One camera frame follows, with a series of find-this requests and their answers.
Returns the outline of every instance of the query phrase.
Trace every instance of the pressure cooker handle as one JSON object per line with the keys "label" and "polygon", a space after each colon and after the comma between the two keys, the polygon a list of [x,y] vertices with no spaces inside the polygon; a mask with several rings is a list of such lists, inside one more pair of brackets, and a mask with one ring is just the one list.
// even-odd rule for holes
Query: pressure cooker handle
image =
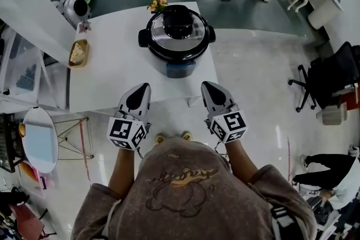
{"label": "pressure cooker handle", "polygon": [[216,40],[215,30],[212,26],[209,27],[209,43],[213,43]]}
{"label": "pressure cooker handle", "polygon": [[146,29],[142,29],[139,31],[138,41],[140,47],[147,47]]}

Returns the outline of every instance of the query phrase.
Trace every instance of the pressure cooker lid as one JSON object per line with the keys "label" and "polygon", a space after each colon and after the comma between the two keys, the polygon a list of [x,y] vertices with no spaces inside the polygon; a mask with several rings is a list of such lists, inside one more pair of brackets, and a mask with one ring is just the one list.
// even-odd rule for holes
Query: pressure cooker lid
{"label": "pressure cooker lid", "polygon": [[189,51],[198,47],[206,37],[205,20],[182,5],[168,6],[149,24],[151,39],[170,51]]}

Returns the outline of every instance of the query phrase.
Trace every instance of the black pants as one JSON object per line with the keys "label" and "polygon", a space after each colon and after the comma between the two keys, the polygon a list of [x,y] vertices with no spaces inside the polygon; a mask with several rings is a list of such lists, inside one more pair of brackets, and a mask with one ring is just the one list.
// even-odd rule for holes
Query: black pants
{"label": "black pants", "polygon": [[358,160],[355,157],[344,154],[318,154],[308,156],[306,158],[307,164],[320,163],[330,169],[322,172],[300,174],[295,176],[293,181],[332,190],[344,179],[351,166],[353,166],[354,161]]}

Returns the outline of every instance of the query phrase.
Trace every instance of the black office chair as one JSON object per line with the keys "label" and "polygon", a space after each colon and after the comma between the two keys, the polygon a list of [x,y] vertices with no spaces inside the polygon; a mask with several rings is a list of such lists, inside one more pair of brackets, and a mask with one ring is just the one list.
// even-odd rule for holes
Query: black office chair
{"label": "black office chair", "polygon": [[332,97],[332,94],[343,89],[349,84],[360,81],[360,46],[351,46],[345,42],[338,51],[329,58],[321,60],[317,58],[310,63],[308,75],[303,65],[299,65],[298,70],[304,74],[305,82],[294,79],[289,80],[288,85],[293,83],[305,88],[304,99],[300,107],[296,108],[300,112],[304,108],[306,100],[310,96],[315,109],[316,102],[321,109],[332,104],[340,107],[340,96]]}

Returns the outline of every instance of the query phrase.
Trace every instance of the rice cooker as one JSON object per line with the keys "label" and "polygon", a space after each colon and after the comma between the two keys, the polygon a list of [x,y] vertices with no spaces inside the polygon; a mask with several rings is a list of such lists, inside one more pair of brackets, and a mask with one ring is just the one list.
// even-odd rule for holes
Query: rice cooker
{"label": "rice cooker", "polygon": [[139,46],[148,47],[155,68],[169,78],[191,75],[215,31],[205,19],[184,5],[166,6],[139,31]]}

